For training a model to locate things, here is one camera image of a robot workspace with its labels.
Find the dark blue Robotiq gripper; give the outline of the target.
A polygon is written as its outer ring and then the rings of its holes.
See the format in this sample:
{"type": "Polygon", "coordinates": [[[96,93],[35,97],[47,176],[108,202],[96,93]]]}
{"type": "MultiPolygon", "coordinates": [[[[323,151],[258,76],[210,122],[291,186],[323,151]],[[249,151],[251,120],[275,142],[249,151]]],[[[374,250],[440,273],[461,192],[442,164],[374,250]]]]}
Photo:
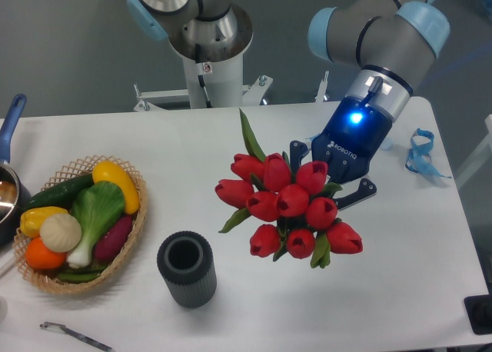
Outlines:
{"type": "Polygon", "coordinates": [[[327,163],[330,181],[345,184],[361,178],[355,191],[334,197],[338,210],[355,206],[377,193],[377,185],[362,177],[369,172],[371,160],[393,122],[371,101],[369,95],[362,99],[347,96],[311,143],[294,140],[289,145],[292,172],[298,171],[311,150],[314,161],[327,163]]]}

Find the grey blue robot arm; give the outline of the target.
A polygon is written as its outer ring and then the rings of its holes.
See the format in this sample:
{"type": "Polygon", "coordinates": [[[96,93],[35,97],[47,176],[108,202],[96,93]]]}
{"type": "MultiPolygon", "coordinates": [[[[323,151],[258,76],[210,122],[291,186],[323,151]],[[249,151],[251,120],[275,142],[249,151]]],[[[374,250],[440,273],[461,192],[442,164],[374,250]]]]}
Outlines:
{"type": "MultiPolygon", "coordinates": [[[[449,34],[434,0],[357,0],[324,8],[307,31],[311,52],[359,72],[324,130],[310,144],[291,143],[291,167],[311,156],[325,161],[331,181],[357,181],[339,209],[375,194],[371,159],[440,54],[449,34]]],[[[231,0],[127,0],[132,18],[181,57],[193,108],[245,103],[243,55],[253,38],[248,14],[231,0]]]]}

